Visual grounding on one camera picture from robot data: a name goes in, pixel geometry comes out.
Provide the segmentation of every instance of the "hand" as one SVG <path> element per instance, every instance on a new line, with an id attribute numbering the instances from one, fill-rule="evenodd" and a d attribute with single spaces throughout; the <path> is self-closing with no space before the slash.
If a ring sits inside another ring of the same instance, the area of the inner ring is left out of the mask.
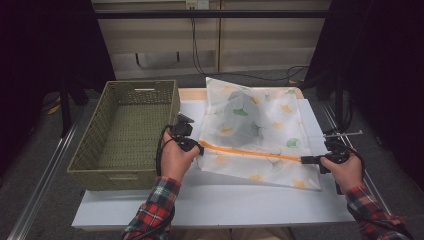
<path id="1" fill-rule="evenodd" d="M 162 144 L 171 140 L 171 135 L 165 132 L 162 139 Z M 184 152 L 178 144 L 171 140 L 162 150 L 161 170 L 162 176 L 170 177 L 179 182 L 182 182 L 184 174 L 187 172 L 194 157 L 199 154 L 200 149 L 195 146 L 190 151 Z"/>
<path id="2" fill-rule="evenodd" d="M 331 171 L 343 194 L 354 187 L 364 185 L 361 160 L 357 156 L 351 154 L 349 159 L 342 164 L 333 163 L 326 157 L 321 157 L 320 160 L 322 165 Z"/>

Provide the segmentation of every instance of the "person's left hand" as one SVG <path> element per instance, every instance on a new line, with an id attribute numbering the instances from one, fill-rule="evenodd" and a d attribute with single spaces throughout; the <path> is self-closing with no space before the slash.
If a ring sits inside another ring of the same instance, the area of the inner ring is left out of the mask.
<path id="1" fill-rule="evenodd" d="M 193 159 L 199 154 L 199 147 L 195 146 L 190 151 L 183 151 L 178 144 L 171 140 L 171 135 L 165 132 L 162 144 L 169 141 L 162 149 L 161 170 L 162 176 L 170 177 L 174 180 L 182 182 L 183 177 L 189 169 Z"/>

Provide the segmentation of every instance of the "person's right hand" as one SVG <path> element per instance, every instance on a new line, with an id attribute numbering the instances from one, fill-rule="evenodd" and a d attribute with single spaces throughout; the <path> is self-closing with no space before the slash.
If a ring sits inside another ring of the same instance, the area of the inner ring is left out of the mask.
<path id="1" fill-rule="evenodd" d="M 331 171 L 343 194 L 346 194 L 348 190 L 354 187 L 364 185 L 362 181 L 362 164 L 357 156 L 351 154 L 349 159 L 342 164 L 333 163 L 326 157 L 321 157 L 320 160 L 322 165 Z"/>

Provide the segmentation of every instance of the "white table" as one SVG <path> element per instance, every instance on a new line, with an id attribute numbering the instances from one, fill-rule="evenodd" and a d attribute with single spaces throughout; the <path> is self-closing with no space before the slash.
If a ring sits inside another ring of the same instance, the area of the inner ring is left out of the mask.
<path id="1" fill-rule="evenodd" d="M 307 100 L 300 100 L 309 144 L 314 154 L 326 153 L 323 134 Z M 206 101 L 182 101 L 181 112 L 195 120 L 199 136 Z M 175 228 L 295 226 L 354 221 L 344 196 L 336 194 L 330 174 L 320 175 L 322 191 L 252 183 L 201 171 L 196 160 L 188 170 L 176 201 Z M 86 191 L 72 226 L 87 231 L 122 230 L 150 190 Z"/>

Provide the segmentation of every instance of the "mesh laundry bag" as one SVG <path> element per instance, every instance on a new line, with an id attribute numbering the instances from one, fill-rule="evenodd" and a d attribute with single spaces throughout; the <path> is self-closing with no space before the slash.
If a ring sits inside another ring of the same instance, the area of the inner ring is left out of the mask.
<path id="1" fill-rule="evenodd" d="M 203 171 L 283 186 L 320 189 L 294 89 L 253 89 L 206 78 L 208 108 L 199 143 Z"/>

